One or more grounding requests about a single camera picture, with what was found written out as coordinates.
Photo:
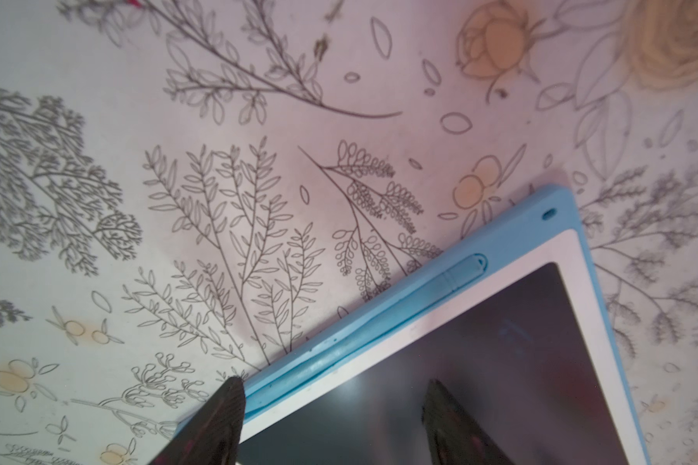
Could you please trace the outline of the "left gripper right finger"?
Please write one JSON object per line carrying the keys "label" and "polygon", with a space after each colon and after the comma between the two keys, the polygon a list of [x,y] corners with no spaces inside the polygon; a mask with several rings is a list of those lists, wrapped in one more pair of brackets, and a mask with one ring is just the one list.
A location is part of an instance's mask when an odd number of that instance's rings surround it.
{"label": "left gripper right finger", "polygon": [[436,465],[513,464],[438,379],[428,382],[422,424]]}

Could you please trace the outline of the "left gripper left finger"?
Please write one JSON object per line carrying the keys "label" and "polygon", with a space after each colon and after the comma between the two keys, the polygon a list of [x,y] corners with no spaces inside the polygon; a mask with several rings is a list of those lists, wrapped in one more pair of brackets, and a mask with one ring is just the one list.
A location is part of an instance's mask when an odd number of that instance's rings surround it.
{"label": "left gripper left finger", "polygon": [[150,464],[236,464],[245,407],[244,380],[229,378]]}

